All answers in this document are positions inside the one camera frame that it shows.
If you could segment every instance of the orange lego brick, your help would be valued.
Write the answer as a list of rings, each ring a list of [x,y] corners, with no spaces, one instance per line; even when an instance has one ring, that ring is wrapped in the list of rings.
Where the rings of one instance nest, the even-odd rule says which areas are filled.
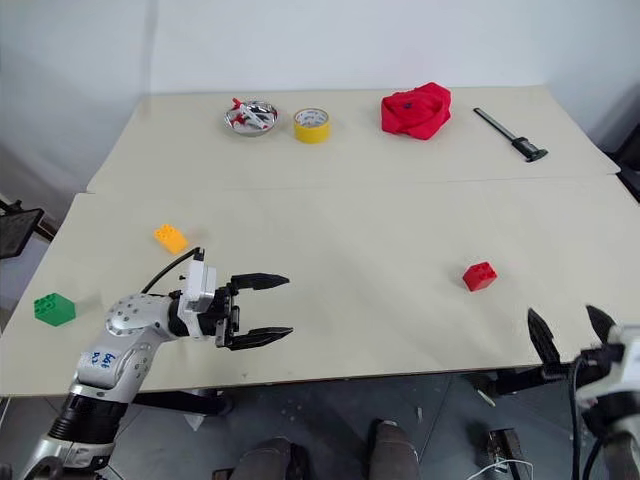
[[[162,225],[162,227],[153,232],[153,236],[173,255],[180,253],[189,245],[182,232],[171,225]]]

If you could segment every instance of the red lego brick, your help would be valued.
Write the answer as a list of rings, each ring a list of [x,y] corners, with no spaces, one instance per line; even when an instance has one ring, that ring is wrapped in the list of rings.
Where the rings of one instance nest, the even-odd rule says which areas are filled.
[[[498,274],[491,268],[489,262],[471,265],[462,277],[472,292],[487,288],[496,278],[498,278]]]

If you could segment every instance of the small bowl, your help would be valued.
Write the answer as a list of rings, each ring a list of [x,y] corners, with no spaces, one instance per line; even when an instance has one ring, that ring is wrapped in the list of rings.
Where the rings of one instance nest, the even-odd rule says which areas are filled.
[[[260,100],[252,100],[250,102],[244,102],[244,105],[251,110],[253,113],[260,117],[264,123],[267,124],[267,128],[260,128],[257,125],[251,123],[251,121],[246,121],[245,123],[240,123],[235,121],[234,119],[238,116],[240,111],[238,109],[230,109],[227,110],[227,113],[224,114],[224,123],[231,130],[236,132],[238,135],[242,135],[245,137],[259,137],[260,135],[264,135],[267,132],[270,132],[271,129],[275,126],[276,121],[278,120],[278,111],[276,108],[267,102],[262,102]]]

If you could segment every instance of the white robotic arm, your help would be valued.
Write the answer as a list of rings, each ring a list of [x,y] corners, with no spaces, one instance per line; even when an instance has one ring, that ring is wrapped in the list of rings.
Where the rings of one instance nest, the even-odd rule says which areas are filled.
[[[166,272],[193,256],[186,289],[169,295],[148,291]],[[120,419],[134,400],[158,347],[183,336],[211,337],[217,347],[254,348],[283,338],[291,328],[239,330],[239,307],[234,297],[243,288],[276,287],[289,280],[279,275],[248,274],[215,285],[215,269],[204,264],[204,250],[183,255],[145,287],[115,303],[106,315],[105,329],[78,362],[69,395],[59,417],[42,436],[20,478],[95,478],[114,449]]]
[[[582,350],[568,368],[573,420],[572,480],[580,480],[580,410],[597,442],[582,479],[588,479],[602,449],[612,480],[640,480],[640,326],[616,325],[602,310],[587,306],[591,325],[602,344]],[[544,320],[529,310],[529,331],[547,371],[559,362],[553,334]]]

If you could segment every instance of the gray floor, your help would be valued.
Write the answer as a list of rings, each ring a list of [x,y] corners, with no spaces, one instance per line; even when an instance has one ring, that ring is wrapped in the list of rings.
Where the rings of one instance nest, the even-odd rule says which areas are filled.
[[[495,408],[454,374],[247,387],[231,393],[234,410],[206,418],[197,432],[180,413],[133,405],[103,474],[109,479],[205,480],[214,469],[234,466],[259,441],[284,435],[309,449],[317,478],[359,479],[364,478],[370,424],[385,418],[409,434],[424,480],[464,480],[486,465],[486,434],[496,428],[516,429],[525,457],[535,465],[535,478],[570,478],[565,384],[504,397]],[[0,462],[18,470],[61,403],[60,398],[12,399],[0,429]],[[584,435],[585,448],[590,442]],[[489,473],[482,478],[501,477]],[[592,478],[606,478],[600,465]]]

